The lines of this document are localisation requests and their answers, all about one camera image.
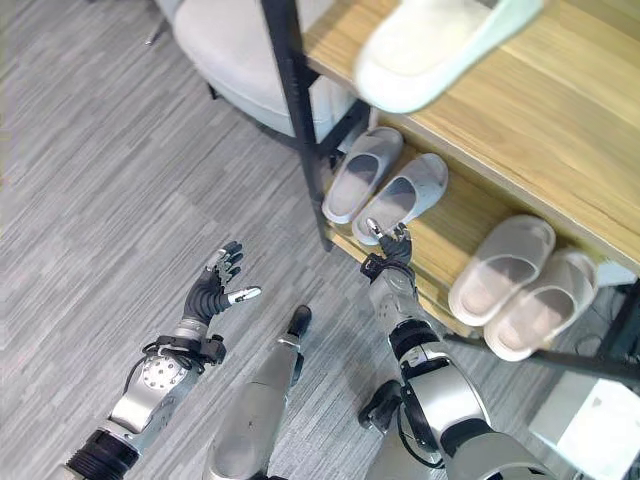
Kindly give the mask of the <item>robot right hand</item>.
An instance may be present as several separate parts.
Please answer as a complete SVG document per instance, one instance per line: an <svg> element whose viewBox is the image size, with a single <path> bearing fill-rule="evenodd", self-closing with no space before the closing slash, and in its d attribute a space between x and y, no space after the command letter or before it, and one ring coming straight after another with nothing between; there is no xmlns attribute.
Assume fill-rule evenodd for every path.
<svg viewBox="0 0 640 480"><path fill-rule="evenodd" d="M412 240L409 229L404 223L397 223L389 231L384 231L373 218L367 218L366 225L380 245L383 262L409 265L412 256Z"/></svg>

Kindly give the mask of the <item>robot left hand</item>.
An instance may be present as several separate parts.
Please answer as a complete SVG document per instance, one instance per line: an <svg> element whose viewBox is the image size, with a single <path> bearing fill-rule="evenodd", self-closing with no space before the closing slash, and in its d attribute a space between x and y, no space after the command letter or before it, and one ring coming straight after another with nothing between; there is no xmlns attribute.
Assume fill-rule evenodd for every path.
<svg viewBox="0 0 640 480"><path fill-rule="evenodd" d="M242 258L243 246L237 241L231 241L214 252L186 296L184 319L197 320L209 326L214 316L262 293L259 286L227 291L229 283L241 272Z"/></svg>

